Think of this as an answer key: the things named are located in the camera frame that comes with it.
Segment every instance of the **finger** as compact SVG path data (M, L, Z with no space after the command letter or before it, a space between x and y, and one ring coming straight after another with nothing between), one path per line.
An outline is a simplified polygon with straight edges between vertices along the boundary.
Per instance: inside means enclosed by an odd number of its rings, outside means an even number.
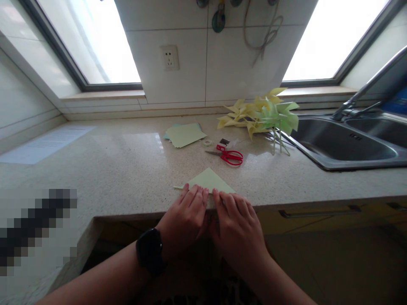
M250 216L251 216L253 219L258 220L257 215L256 215L256 212L254 211L254 209L253 209L253 207L251 206L250 202L247 202L247 201L246 201L246 204L247 204L247 209L249 210Z
M239 210L240 214L246 219L248 217L250 217L249 209L247 207L245 199L242 196L240 196L240 195L238 195L236 193L231 194L231 195L232 195L234 201L236 202L237 209Z
M191 204L192 200L195 197L195 194L198 190L198 186L195 184L185 195L185 197L183 198L183 200L181 201L181 205L184 205L186 207L189 207L189 205Z
M239 211L237 210L236 202L234 201L232 195L225 192L220 192L219 195L225 203L229 217L235 220L242 218L242 215L240 215Z
M212 190L213 199L215 201L217 216L219 217L219 222L222 220L229 218L228 211L226 210L225 206L223 205L222 199L220 198L219 191L217 189Z
M200 230L198 232L198 235L196 236L196 239L199 239L206 232L206 230L208 229L208 226L209 226L209 216L208 216L208 214L205 214L205 217L203 219L204 220L203 220L202 226L201 226L201 228L200 228Z
M203 208L203 205L202 205L202 201L204 199L203 193L204 193L204 188L202 186L198 186L198 190L196 191L195 197L190 204L190 207L196 212L198 212L200 209Z
M220 231L216 221L212 218L209 225L209 233L211 234L213 243L216 247L220 246Z
M176 204L180 204L181 201L184 199L185 195L188 193L190 185L186 183L184 188L182 189L181 195L178 196L177 200L175 201Z
M208 197L209 197L209 189L204 188L203 189L203 206L206 208L206 205L208 204Z

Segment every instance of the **window sill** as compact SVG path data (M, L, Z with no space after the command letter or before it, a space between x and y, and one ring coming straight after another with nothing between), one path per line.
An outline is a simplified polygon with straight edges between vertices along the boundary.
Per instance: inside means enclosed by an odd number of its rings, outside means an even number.
M121 99L145 99L144 90L127 90L127 91L102 91L102 92L83 92L61 100L63 102L79 102L92 100L121 100Z
M325 87L307 87L307 88L288 88L278 95L280 98L296 97L322 97L322 96L340 96L353 95L356 89L342 86L325 86Z

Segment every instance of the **cabinet handle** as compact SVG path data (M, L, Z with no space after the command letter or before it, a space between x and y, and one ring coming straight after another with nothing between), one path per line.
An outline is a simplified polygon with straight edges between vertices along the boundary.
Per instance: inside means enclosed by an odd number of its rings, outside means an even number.
M284 218L300 218L300 217L318 217L318 216L338 216L352 215L361 213L362 210L357 205L348 205L348 211L332 211L332 212L310 212L310 213L287 213L285 210L279 210L279 213Z
M396 202L390 202L390 203L388 203L387 205L388 205L389 207L391 207L392 209L398 211L398 212L407 211L407 208L406 208L406 207L404 207L404 206L402 206L402 205L399 205L399 204L396 203Z

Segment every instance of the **faucet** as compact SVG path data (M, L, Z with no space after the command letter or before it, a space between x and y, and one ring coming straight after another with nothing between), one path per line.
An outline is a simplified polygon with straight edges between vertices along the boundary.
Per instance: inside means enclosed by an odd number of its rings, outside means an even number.
M358 92L356 92L354 96L344 102L342 106L335 111L331 118L335 121L340 121L345 115L351 115L351 113L354 111L353 108L356 105L356 101L360 99L360 97L362 97L362 95L364 95L380 78L382 78L401 58L403 58L405 54L407 54L407 46L398 51L397 54L395 54ZM378 106L380 103L381 102L376 103L363 111L359 111L358 116L372 109L373 107Z

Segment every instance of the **power socket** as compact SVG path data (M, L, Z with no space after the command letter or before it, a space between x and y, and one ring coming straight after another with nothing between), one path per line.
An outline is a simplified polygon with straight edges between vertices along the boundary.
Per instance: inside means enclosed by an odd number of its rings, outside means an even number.
M179 70L177 46L176 45L163 46L160 49L164 69L166 71Z

